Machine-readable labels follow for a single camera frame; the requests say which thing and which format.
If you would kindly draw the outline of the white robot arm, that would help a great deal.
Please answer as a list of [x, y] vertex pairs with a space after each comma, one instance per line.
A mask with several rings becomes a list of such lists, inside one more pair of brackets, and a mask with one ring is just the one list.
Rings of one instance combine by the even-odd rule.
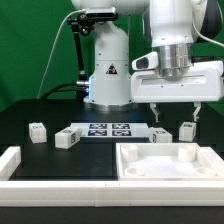
[[193, 45], [222, 28], [217, 0], [71, 0], [84, 35], [95, 33], [95, 70], [87, 107], [119, 111], [148, 104], [203, 102], [224, 97], [224, 64], [194, 57]]

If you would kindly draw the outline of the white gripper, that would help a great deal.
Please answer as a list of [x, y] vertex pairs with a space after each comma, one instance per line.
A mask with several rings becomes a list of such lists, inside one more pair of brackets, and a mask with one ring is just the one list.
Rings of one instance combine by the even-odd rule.
[[132, 68], [132, 99], [136, 103], [150, 103], [156, 122], [160, 116], [156, 103], [194, 102], [193, 120], [198, 121], [201, 102], [218, 101], [224, 96], [221, 60], [194, 63], [180, 76], [163, 76], [158, 54], [151, 52], [134, 60]]

